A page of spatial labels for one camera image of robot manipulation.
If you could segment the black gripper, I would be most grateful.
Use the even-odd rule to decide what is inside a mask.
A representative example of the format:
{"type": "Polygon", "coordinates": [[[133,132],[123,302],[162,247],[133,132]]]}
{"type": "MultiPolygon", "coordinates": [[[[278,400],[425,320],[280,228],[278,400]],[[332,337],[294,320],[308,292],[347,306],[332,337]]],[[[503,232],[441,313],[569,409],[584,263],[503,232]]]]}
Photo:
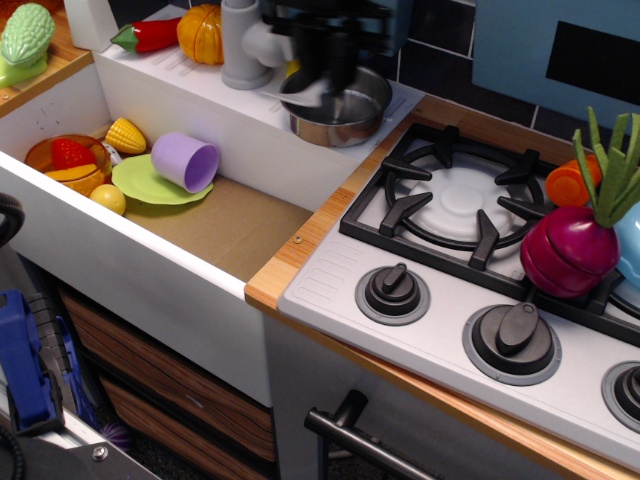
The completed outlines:
{"type": "Polygon", "coordinates": [[[329,46],[329,92],[338,95],[355,79],[358,49],[386,48],[393,10],[376,1],[265,1],[262,18],[275,34],[294,40],[300,91],[322,76],[322,39],[345,42],[329,46]]]}

